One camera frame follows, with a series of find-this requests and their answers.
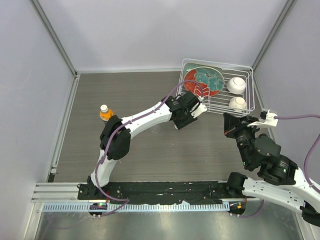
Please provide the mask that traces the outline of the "orange juice bottle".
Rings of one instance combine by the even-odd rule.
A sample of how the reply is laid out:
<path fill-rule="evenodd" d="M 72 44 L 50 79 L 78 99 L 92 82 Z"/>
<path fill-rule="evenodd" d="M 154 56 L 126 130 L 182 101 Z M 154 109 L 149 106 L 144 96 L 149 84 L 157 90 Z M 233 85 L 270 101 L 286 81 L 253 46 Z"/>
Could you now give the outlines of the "orange juice bottle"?
<path fill-rule="evenodd" d="M 103 123 L 106 125 L 109 121 L 109 119 L 114 115 L 114 111 L 109 108 L 108 112 L 99 112 L 99 117 L 103 121 Z"/>

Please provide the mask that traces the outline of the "white bottle cap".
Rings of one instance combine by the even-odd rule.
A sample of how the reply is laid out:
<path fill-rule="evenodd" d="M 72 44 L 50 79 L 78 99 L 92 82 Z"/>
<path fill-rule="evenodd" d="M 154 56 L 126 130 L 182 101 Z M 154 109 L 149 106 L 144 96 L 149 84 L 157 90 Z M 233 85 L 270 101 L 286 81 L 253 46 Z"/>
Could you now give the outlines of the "white bottle cap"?
<path fill-rule="evenodd" d="M 103 105 L 100 106 L 100 111 L 102 113 L 107 113 L 109 111 L 109 108 L 108 108 L 108 106 L 106 104 L 103 104 Z"/>

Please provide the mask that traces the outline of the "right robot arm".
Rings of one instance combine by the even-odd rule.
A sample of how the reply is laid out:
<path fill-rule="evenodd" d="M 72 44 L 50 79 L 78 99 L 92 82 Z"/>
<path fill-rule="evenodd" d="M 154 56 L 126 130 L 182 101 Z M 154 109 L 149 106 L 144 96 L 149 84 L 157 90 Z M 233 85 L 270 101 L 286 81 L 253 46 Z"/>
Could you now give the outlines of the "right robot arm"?
<path fill-rule="evenodd" d="M 320 186 L 311 180 L 307 167 L 299 168 L 288 157 L 281 154 L 281 146 L 266 134 L 255 134 L 261 128 L 275 127 L 280 117 L 269 109 L 260 117 L 246 115 L 236 117 L 223 114 L 224 135 L 236 141 L 245 170 L 258 169 L 262 182 L 246 175 L 232 172 L 226 183 L 226 193 L 260 198 L 301 214 L 307 223 L 320 225 Z"/>

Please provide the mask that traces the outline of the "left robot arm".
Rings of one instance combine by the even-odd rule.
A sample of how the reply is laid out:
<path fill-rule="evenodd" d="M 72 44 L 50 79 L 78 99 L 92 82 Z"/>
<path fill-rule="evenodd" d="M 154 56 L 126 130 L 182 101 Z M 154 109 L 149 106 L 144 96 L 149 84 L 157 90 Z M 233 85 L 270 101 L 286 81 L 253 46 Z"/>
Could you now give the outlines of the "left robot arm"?
<path fill-rule="evenodd" d="M 188 91 L 184 95 L 166 96 L 153 107 L 135 115 L 119 118 L 113 115 L 105 122 L 100 135 L 100 154 L 93 172 L 87 179 L 88 192 L 100 200 L 118 160 L 130 150 L 131 140 L 138 134 L 162 123 L 172 121 L 177 130 L 195 122 L 207 111 L 203 98 Z"/>

